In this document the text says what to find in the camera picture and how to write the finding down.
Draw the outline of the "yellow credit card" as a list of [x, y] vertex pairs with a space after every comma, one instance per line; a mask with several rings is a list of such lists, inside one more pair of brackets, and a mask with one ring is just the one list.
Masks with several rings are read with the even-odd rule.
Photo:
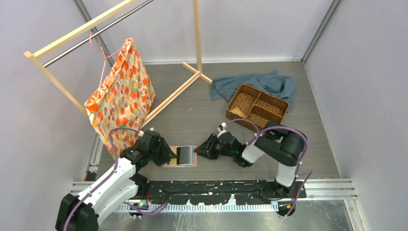
[[177, 166], [177, 165], [178, 165], [178, 160], [177, 160], [177, 158], [172, 158], [172, 159], [170, 159], [169, 162], [168, 162], [166, 165], [167, 165], [167, 166], [170, 166], [170, 167]]

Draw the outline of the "orange credit card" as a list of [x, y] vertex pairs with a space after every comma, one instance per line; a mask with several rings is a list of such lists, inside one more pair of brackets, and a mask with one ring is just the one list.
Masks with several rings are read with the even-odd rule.
[[238, 107], [234, 107], [231, 112], [241, 118], [247, 118], [246, 114]]

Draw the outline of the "woven wicker divided basket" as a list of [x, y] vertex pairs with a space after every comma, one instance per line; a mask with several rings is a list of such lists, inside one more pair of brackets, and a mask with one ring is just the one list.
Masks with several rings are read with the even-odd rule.
[[[234, 107], [241, 109], [247, 118], [233, 114], [231, 110]], [[257, 132], [263, 130], [270, 121], [281, 124], [288, 108], [287, 101], [242, 84], [227, 105], [226, 118]]]

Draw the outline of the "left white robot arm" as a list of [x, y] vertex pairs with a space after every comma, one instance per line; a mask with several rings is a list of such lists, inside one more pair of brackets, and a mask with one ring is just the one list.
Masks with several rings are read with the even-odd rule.
[[149, 183], [138, 171], [150, 161], [157, 166], [168, 163], [176, 154], [156, 131], [137, 133], [136, 143], [119, 151], [114, 147], [115, 164], [92, 185], [61, 201], [55, 228], [58, 231], [96, 231], [99, 225], [120, 205], [131, 198], [142, 199]]

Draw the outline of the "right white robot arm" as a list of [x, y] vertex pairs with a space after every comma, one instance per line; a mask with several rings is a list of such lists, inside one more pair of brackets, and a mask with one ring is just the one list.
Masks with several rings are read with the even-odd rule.
[[225, 122], [219, 125], [218, 133], [212, 133], [194, 152], [210, 160], [216, 160], [221, 155], [228, 156], [241, 167], [250, 167], [259, 158], [267, 155], [278, 162], [278, 172], [274, 180], [275, 193], [283, 198], [288, 197], [294, 191], [293, 183], [308, 147], [305, 134], [269, 121], [263, 130], [256, 131], [254, 138], [241, 143], [226, 127]]

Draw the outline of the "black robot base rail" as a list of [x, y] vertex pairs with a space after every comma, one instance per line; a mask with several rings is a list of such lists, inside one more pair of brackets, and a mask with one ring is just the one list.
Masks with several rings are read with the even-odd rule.
[[306, 190], [295, 181], [286, 196], [268, 180], [152, 180], [142, 184], [133, 199], [147, 199], [153, 204], [225, 205], [234, 199], [237, 205], [265, 205], [271, 201], [306, 198]]

